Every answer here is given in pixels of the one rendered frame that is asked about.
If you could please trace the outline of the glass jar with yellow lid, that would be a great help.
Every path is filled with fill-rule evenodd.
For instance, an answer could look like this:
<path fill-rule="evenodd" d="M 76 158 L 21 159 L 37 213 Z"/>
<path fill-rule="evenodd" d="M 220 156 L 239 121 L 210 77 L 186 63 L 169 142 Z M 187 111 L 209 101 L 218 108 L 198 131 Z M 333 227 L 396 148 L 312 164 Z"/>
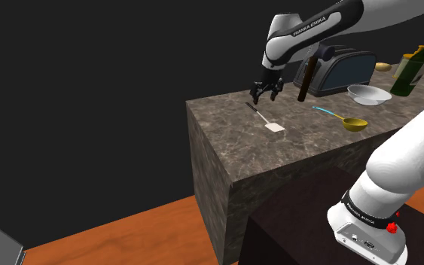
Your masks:
<path fill-rule="evenodd" d="M 407 65 L 408 61 L 416 54 L 418 54 L 420 51 L 422 51 L 424 49 L 424 45 L 419 45 L 418 49 L 413 52 L 413 53 L 405 53 L 403 55 L 403 57 L 401 58 L 398 67 L 395 71 L 395 73 L 393 74 L 393 78 L 397 79 L 399 77 L 399 75 L 402 73 L 402 71 L 404 70 L 404 67 Z"/>

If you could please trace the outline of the dark grey toaster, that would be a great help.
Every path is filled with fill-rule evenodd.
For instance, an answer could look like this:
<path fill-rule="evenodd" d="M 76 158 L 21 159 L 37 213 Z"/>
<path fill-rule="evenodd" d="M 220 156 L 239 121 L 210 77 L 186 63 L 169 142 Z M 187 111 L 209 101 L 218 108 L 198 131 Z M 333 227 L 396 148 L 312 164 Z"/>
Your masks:
<path fill-rule="evenodd" d="M 333 45 L 334 55 L 328 61 L 318 59 L 308 93 L 315 97 L 347 91 L 352 84 L 370 83 L 377 56 L 374 52 Z"/>

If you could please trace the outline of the dark green glass bottle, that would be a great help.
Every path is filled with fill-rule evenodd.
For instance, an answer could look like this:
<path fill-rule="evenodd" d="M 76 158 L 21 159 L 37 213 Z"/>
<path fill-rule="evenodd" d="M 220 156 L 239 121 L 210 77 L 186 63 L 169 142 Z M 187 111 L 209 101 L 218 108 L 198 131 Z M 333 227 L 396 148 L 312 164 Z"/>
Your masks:
<path fill-rule="evenodd" d="M 424 49 L 414 55 L 392 85 L 390 93 L 395 96 L 409 96 L 424 75 Z"/>

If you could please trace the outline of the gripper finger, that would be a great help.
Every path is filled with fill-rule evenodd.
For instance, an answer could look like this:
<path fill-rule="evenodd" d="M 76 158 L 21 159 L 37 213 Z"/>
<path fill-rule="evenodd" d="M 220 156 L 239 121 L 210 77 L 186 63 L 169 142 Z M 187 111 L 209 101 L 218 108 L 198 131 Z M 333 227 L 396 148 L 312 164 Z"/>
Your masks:
<path fill-rule="evenodd" d="M 276 99 L 276 96 L 282 92 L 284 85 L 284 80 L 280 78 L 275 84 L 271 86 L 271 94 L 270 94 L 270 100 L 274 101 Z"/>
<path fill-rule="evenodd" d="M 267 85 L 263 82 L 254 82 L 251 85 L 249 94 L 252 96 L 252 101 L 254 105 L 258 104 L 258 100 L 261 94 L 263 94 L 267 89 Z"/>

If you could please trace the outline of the dark robot stand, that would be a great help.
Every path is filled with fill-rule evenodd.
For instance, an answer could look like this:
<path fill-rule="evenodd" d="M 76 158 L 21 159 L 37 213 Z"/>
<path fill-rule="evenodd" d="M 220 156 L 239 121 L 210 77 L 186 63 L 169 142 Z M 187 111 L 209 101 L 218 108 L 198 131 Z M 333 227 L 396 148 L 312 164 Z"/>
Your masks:
<path fill-rule="evenodd" d="M 373 265 L 334 238 L 327 210 L 355 183 L 337 167 L 291 180 L 250 214 L 238 265 Z M 424 214 L 403 205 L 406 265 L 424 265 Z"/>

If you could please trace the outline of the white bowl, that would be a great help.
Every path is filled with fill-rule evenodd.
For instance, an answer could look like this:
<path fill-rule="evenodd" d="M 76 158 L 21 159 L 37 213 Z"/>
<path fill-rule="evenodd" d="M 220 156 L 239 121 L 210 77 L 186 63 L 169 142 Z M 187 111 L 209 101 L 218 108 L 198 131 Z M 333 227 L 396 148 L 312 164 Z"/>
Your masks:
<path fill-rule="evenodd" d="M 347 87 L 349 97 L 360 105 L 381 105 L 392 98 L 392 94 L 378 87 L 353 84 Z"/>

